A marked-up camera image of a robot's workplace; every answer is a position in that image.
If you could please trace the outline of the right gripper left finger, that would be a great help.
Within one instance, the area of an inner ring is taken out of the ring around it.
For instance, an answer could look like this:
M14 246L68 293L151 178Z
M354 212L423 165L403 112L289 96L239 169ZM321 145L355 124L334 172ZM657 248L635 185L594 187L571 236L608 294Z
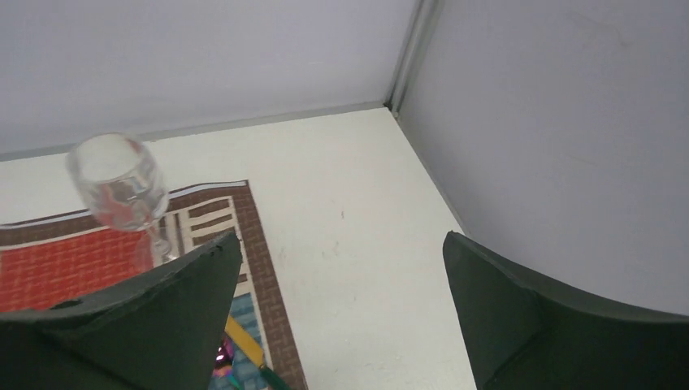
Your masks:
M2 314L2 388L207 388L241 263L226 233L48 310Z

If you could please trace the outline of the clear wine glass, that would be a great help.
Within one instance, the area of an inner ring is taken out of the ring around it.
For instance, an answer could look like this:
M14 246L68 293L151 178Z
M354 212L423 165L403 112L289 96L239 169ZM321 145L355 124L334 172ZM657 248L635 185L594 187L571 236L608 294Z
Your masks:
M142 142L120 133L92 136L67 153L66 166L82 202L102 225L142 234L133 254L140 271L177 259L179 250L161 224L169 191L154 156Z

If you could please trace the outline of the brown striped placemat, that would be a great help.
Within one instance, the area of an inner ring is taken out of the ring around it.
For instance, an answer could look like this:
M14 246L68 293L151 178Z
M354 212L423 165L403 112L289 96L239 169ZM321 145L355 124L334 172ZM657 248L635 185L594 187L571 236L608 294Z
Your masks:
M265 363L292 389L307 386L257 207L244 181L172 192L161 220L175 254L234 232L243 262L232 317L261 345ZM1 228L1 310L45 310L141 271L139 232L117 232L86 210Z

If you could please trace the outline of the gold knife dark handle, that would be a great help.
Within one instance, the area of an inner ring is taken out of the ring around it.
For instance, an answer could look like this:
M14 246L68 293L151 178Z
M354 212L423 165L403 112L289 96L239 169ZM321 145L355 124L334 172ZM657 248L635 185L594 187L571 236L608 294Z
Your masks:
M265 349L261 341L256 336L262 336L259 321L255 321L255 332L247 329L247 321L237 320L229 315L224 328L226 335L233 344L247 357L247 359L258 369L262 380L270 389L288 390L293 387L278 375L268 364Z

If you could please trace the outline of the iridescent spoon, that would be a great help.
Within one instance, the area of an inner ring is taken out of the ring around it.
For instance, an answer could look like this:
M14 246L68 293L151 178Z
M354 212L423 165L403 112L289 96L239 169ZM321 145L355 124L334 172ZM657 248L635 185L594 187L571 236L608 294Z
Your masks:
M223 336L214 361L209 389L240 390L242 386L233 374L234 349L227 335Z

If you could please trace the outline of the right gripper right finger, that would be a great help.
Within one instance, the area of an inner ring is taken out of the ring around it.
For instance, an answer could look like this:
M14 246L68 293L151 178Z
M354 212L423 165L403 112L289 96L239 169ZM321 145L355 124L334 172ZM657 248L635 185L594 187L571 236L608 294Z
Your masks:
M687 316L585 292L458 232L443 257L477 388L687 388Z

